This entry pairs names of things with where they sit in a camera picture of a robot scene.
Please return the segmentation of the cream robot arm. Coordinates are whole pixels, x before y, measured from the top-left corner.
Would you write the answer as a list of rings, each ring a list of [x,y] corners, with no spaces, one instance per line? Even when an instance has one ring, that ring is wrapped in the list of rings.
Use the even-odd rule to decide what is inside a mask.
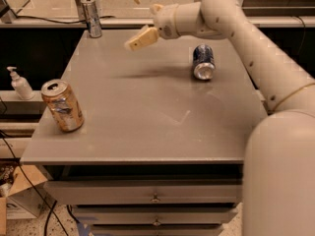
[[[315,236],[315,80],[244,15],[237,0],[152,7],[130,50],[182,35],[227,38],[270,116],[252,132],[243,167],[243,236]]]

